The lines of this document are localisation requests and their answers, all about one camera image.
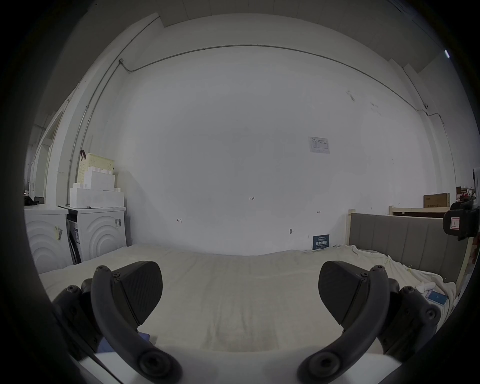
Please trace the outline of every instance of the mattress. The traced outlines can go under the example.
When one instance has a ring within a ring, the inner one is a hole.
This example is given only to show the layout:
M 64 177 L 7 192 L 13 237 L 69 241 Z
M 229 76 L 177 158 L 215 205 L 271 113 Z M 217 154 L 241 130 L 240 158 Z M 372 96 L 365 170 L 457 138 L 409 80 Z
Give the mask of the mattress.
M 381 264 L 400 287 L 435 281 L 436 290 L 449 297 L 446 305 L 439 307 L 439 326 L 451 312 L 456 294 L 455 284 L 444 284 L 438 275 L 412 270 L 383 254 L 346 245 L 259 256 L 133 245 L 46 272 L 40 279 L 53 300 L 68 285 L 80 286 L 92 277 L 98 265 L 113 270 L 140 260 L 155 261 L 162 271 L 162 298 L 139 327 L 159 348 L 251 352 L 330 344 L 342 333 L 318 293 L 320 269 L 330 260 L 367 270 Z M 374 343 L 369 352 L 382 353 L 380 343 Z

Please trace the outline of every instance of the blue sign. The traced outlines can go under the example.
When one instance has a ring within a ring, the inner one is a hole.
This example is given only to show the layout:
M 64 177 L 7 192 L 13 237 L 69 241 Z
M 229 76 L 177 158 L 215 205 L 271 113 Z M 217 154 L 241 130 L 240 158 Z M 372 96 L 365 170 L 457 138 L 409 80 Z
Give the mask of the blue sign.
M 330 243 L 330 235 L 314 236 L 313 250 L 328 248 L 329 243 Z

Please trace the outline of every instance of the cardboard box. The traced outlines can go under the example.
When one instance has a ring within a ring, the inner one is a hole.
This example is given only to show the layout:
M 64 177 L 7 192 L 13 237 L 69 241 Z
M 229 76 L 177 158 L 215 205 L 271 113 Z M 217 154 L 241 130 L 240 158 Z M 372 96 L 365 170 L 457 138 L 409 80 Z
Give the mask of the cardboard box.
M 435 195 L 423 196 L 423 208 L 437 208 L 437 207 L 449 207 L 449 206 L 450 206 L 449 193 L 437 193 Z

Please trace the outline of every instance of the printed sign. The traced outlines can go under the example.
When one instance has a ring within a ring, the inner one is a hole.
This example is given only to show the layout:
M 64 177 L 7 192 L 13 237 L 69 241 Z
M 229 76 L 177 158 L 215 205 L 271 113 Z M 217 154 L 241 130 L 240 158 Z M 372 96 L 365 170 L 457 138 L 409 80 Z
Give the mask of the printed sign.
M 314 236 L 313 250 L 328 248 L 329 243 L 330 243 L 330 235 Z
M 460 218 L 452 217 L 450 219 L 450 229 L 460 229 Z
M 308 140 L 310 141 L 310 152 L 330 153 L 327 139 L 322 137 L 309 137 Z

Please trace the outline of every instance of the sticker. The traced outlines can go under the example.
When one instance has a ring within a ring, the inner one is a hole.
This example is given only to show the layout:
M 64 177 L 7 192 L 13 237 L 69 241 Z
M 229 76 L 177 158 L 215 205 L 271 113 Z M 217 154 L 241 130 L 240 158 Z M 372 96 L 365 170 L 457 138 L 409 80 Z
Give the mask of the sticker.
M 330 235 L 314 236 L 313 250 L 328 248 L 330 243 Z
M 75 224 L 75 242 L 77 242 L 78 244 L 80 244 L 80 239 L 78 237 L 78 228 L 77 228 L 77 225 Z
M 460 229 L 460 218 L 452 217 L 450 218 L 450 229 Z
M 310 141 L 310 152 L 330 153 L 327 139 L 322 137 L 309 137 L 308 140 Z
M 57 238 L 58 241 L 60 241 L 63 230 L 60 229 L 60 227 L 55 226 L 55 233 L 56 233 L 55 237 Z

